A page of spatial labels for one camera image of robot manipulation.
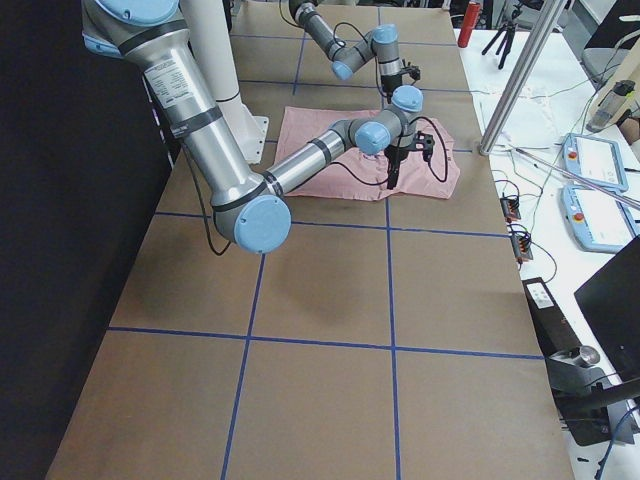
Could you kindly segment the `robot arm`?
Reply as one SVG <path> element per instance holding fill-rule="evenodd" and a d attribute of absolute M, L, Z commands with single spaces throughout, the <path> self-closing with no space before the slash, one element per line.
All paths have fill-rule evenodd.
<path fill-rule="evenodd" d="M 204 218 L 228 241 L 265 254 L 287 238 L 291 213 L 286 193 L 351 149 L 388 161 L 389 187 L 400 163 L 425 144 L 417 129 L 423 108 L 419 89 L 403 82 L 411 72 L 400 58 L 398 31 L 383 24 L 347 46 L 312 1 L 289 5 L 295 26 L 309 34 L 349 79 L 370 61 L 378 65 L 385 107 L 370 118 L 340 120 L 262 173 L 267 120 L 243 104 L 229 40 L 229 13 L 219 1 L 85 1 L 81 5 L 86 48 L 122 59 L 142 72 L 172 135 L 195 160 L 212 191 Z"/>
<path fill-rule="evenodd" d="M 360 40 L 349 45 L 337 33 L 338 27 L 346 25 L 346 22 L 331 27 L 317 6 L 317 1 L 290 1 L 288 9 L 295 25 L 302 28 L 324 52 L 339 80 L 351 79 L 358 70 L 374 61 L 379 75 L 377 88 L 390 103 L 395 90 L 404 85 L 405 75 L 414 81 L 420 78 L 420 70 L 415 70 L 411 63 L 400 57 L 399 33 L 395 24 L 379 25 L 366 34 L 356 29 Z"/>

